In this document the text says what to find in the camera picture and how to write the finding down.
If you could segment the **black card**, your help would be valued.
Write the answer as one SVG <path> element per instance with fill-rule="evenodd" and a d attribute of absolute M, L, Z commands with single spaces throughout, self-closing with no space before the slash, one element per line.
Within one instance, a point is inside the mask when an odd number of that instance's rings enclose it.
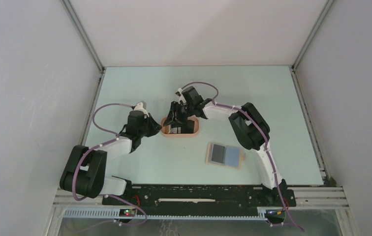
<path fill-rule="evenodd" d="M 192 134 L 194 133 L 195 122 L 193 120 L 186 120 L 181 123 L 174 123 L 170 125 L 171 134 Z"/>

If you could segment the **grey card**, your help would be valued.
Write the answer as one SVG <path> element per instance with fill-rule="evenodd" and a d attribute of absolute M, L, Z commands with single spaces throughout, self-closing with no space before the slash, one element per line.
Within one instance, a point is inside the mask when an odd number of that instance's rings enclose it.
<path fill-rule="evenodd" d="M 209 162 L 223 165 L 225 162 L 225 146 L 212 144 Z"/>

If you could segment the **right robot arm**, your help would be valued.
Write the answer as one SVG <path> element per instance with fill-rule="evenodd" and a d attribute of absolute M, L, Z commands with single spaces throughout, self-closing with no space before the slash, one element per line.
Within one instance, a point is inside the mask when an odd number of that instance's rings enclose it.
<path fill-rule="evenodd" d="M 189 133 L 193 127 L 190 117 L 224 120 L 230 123 L 239 144 L 247 150 L 255 150 L 261 166 L 261 182 L 266 188 L 264 201 L 275 206 L 283 200 L 287 189 L 271 154 L 270 127 L 255 106 L 247 102 L 243 106 L 225 105 L 214 98 L 203 99 L 193 86 L 184 86 L 176 92 L 178 100 L 172 101 L 164 127 L 180 128 Z"/>

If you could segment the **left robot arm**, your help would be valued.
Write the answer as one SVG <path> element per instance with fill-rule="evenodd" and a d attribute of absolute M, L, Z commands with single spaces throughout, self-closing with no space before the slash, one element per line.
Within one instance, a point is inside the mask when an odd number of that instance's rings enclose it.
<path fill-rule="evenodd" d="M 60 189 L 71 192 L 78 201 L 99 195 L 114 195 L 121 205 L 132 201 L 129 181 L 121 177 L 106 176 L 106 166 L 113 159 L 134 152 L 144 137 L 152 137 L 161 130 L 151 116 L 142 111 L 131 111 L 120 135 L 94 147 L 73 147 L 62 176 Z"/>

